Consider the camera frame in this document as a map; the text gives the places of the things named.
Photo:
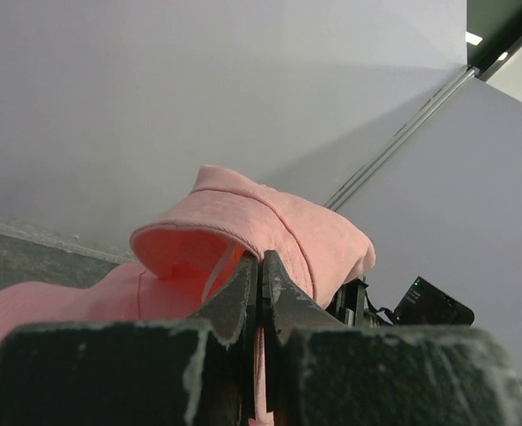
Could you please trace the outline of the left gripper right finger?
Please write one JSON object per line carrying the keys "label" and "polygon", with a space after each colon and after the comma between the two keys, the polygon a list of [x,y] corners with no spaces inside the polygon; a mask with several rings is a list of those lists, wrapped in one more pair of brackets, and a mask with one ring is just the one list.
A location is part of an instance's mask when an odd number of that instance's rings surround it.
{"label": "left gripper right finger", "polygon": [[276,422],[305,422],[316,359],[310,343],[320,331],[345,325],[313,301],[290,277],[280,255],[265,252],[261,267],[265,333],[266,407]]}

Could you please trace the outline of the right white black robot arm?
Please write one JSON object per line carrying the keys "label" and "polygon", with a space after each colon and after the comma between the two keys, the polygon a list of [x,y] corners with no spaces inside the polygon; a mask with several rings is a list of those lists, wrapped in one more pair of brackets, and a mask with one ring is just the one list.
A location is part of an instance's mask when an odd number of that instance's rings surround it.
{"label": "right white black robot arm", "polygon": [[375,307],[363,276],[337,290],[326,311],[349,327],[471,326],[473,310],[417,277],[395,309]]}

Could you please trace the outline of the pink bucket hat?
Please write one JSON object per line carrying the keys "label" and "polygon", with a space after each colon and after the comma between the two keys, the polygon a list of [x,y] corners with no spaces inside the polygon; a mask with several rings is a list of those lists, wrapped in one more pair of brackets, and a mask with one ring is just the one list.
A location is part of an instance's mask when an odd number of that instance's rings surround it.
{"label": "pink bucket hat", "polygon": [[208,334],[191,319],[231,278],[178,266],[159,279],[115,268],[91,288],[25,282],[0,291],[0,425],[195,422]]}
{"label": "pink bucket hat", "polygon": [[133,232],[130,247],[159,278],[192,263],[196,250],[210,272],[204,296],[239,250],[259,259],[274,250],[290,278],[322,307],[376,262],[373,242],[336,212],[211,165],[200,167],[184,200]]}

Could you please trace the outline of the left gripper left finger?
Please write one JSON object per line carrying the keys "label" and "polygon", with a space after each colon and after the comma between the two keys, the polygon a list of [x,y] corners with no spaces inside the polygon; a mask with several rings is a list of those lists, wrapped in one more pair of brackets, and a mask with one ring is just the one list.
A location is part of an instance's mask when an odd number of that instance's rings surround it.
{"label": "left gripper left finger", "polygon": [[190,316],[208,331],[195,422],[246,422],[255,412],[258,261],[246,252],[231,278]]}

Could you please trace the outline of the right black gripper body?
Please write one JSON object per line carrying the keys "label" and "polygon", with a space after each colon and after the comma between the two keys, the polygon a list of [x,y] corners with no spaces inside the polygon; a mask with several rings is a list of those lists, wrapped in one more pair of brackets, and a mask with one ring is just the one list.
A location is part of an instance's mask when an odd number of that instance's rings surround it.
{"label": "right black gripper body", "polygon": [[368,297],[368,284],[363,275],[343,284],[337,290],[326,312],[348,327],[393,327],[393,312],[375,308]]}

